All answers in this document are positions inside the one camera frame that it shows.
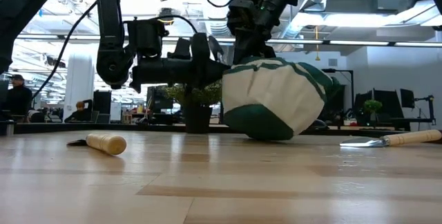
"potted plant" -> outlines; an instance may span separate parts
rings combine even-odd
[[[222,83],[217,81],[200,90],[192,89],[185,95],[185,85],[176,84],[165,89],[168,98],[175,99],[182,107],[187,133],[208,133],[213,104],[221,101]]]
[[[377,123],[377,112],[382,108],[382,103],[380,103],[377,100],[367,100],[364,102],[364,110],[368,113],[370,113],[371,116],[374,116],[374,125],[373,128],[376,128]]]

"table surface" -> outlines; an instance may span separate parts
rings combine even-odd
[[[442,223],[439,144],[95,131],[126,151],[66,147],[89,133],[0,138],[2,224]]]

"bag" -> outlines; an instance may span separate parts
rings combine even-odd
[[[319,116],[338,85],[310,64],[246,58],[223,75],[224,123],[257,140],[289,140]]]

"person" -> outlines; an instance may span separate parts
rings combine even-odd
[[[4,108],[10,111],[10,115],[22,116],[18,120],[22,121],[28,114],[32,101],[32,91],[25,87],[25,79],[23,76],[13,75],[10,79],[13,87],[8,91]]]
[[[75,106],[77,107],[77,110],[64,120],[65,123],[78,122],[78,121],[91,121],[92,106],[93,106],[92,100],[84,100],[82,102],[77,102]]]

